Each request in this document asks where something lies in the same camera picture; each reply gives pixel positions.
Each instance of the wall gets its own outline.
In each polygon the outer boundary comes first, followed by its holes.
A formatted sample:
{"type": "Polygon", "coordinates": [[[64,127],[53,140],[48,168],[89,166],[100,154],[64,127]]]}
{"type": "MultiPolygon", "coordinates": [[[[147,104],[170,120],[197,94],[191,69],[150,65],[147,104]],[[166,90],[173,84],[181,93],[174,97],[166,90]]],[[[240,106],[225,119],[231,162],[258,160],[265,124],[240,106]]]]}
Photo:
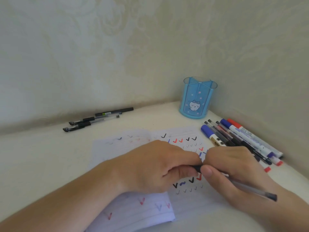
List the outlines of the wall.
{"type": "Polygon", "coordinates": [[[212,111],[286,153],[309,177],[309,0],[215,1],[203,72],[212,111]]]}
{"type": "Polygon", "coordinates": [[[308,50],[309,0],[0,0],[0,128],[175,101],[205,75],[214,112],[309,176],[308,50]]]}
{"type": "Polygon", "coordinates": [[[213,0],[0,0],[0,128],[180,98],[213,0]]]}

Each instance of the fingernail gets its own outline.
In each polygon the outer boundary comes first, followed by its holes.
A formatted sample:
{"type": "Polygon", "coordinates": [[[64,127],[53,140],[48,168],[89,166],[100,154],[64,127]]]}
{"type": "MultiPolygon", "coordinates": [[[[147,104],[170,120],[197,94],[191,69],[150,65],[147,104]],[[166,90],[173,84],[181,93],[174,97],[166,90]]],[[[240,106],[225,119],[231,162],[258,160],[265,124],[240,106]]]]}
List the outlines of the fingernail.
{"type": "Polygon", "coordinates": [[[203,175],[208,178],[211,177],[212,175],[211,168],[208,166],[202,166],[202,168],[203,168],[203,175]]]}

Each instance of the blue marker cap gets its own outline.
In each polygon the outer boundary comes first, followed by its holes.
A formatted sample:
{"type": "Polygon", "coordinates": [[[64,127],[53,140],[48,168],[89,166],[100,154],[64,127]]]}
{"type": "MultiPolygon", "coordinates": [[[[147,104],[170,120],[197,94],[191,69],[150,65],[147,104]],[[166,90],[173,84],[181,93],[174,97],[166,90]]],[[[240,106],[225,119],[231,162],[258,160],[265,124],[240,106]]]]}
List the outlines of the blue marker cap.
{"type": "Polygon", "coordinates": [[[214,132],[207,125],[203,125],[201,130],[208,138],[214,134],[214,132]]]}
{"type": "Polygon", "coordinates": [[[226,128],[230,128],[230,126],[232,125],[229,121],[227,121],[226,119],[222,119],[220,121],[221,124],[223,124],[226,128]]]}

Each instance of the notebook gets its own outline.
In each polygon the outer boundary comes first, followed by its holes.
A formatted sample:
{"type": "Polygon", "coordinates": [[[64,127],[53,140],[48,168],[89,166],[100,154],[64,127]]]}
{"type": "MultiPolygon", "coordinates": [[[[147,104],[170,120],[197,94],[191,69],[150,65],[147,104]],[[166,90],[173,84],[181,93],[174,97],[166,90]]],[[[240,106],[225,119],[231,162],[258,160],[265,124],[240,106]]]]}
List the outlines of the notebook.
{"type": "MultiPolygon", "coordinates": [[[[118,136],[95,140],[89,168],[125,154],[153,140],[163,140],[184,150],[196,152],[201,160],[211,146],[195,127],[175,128],[149,132],[128,130],[118,136]]],[[[197,214],[209,213],[228,206],[199,174],[198,177],[181,179],[162,194],[128,192],[114,199],[90,224],[86,232],[130,232],[164,222],[181,220],[197,214]]]]}

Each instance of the left hand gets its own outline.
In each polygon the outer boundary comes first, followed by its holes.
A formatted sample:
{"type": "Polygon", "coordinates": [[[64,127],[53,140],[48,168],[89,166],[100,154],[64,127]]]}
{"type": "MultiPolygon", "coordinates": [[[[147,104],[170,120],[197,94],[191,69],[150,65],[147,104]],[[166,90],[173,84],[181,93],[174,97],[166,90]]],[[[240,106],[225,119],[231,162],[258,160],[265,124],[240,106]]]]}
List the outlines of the left hand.
{"type": "Polygon", "coordinates": [[[197,176],[188,165],[201,165],[195,152],[155,140],[103,162],[115,170],[124,192],[161,193],[181,178],[197,176]]]}

